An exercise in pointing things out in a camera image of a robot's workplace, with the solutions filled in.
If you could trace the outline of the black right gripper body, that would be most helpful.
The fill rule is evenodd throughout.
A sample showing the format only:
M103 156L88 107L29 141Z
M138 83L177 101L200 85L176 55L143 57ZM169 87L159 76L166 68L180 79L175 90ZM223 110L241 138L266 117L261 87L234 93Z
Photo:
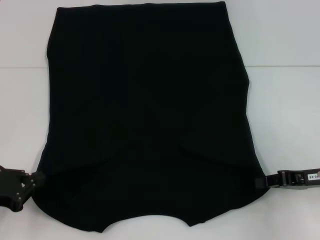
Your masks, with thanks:
M314 187L320 186L320 170L280 170L277 172L281 187Z

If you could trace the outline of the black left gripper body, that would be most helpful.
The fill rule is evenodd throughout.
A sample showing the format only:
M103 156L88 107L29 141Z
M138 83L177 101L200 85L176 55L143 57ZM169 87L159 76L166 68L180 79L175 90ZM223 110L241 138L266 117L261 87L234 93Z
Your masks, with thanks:
M23 209L24 180L28 174L24 170L0 167L0 206L8 209Z

